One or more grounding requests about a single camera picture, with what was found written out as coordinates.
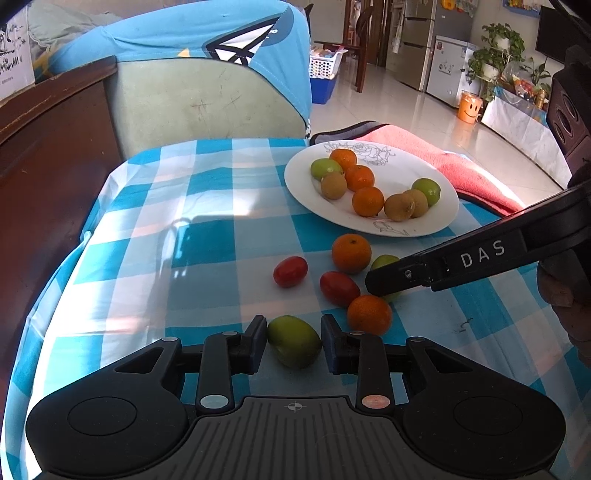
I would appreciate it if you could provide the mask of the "right hand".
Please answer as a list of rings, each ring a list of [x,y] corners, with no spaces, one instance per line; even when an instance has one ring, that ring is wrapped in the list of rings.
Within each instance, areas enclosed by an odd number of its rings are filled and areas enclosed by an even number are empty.
[[[572,251],[539,262],[538,290],[557,315],[579,360],[590,367],[590,278]]]

